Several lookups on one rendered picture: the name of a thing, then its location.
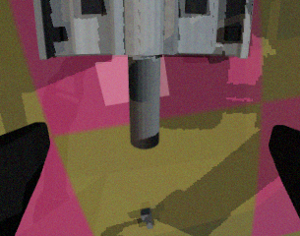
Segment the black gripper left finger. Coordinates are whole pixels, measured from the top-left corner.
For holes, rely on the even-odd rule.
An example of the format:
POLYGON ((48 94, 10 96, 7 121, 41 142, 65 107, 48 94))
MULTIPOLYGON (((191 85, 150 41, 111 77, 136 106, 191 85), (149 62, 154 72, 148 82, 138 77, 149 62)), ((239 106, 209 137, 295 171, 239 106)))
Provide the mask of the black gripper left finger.
POLYGON ((15 236, 50 148, 47 125, 0 135, 0 236, 15 236))

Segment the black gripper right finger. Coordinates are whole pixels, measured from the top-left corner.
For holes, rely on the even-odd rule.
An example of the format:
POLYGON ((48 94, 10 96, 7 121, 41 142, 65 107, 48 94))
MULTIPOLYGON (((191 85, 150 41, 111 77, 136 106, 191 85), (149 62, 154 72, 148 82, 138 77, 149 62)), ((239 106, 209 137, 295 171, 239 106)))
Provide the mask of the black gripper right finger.
POLYGON ((269 149, 280 181, 300 217, 300 131, 272 126, 269 149))

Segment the grey metal shaft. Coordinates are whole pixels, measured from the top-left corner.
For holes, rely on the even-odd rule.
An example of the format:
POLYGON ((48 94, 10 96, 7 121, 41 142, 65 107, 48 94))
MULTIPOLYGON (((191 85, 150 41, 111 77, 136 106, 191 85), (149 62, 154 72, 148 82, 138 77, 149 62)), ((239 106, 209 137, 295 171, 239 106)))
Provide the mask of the grey metal shaft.
POLYGON ((130 141, 137 148, 160 142, 161 54, 129 55, 130 141))

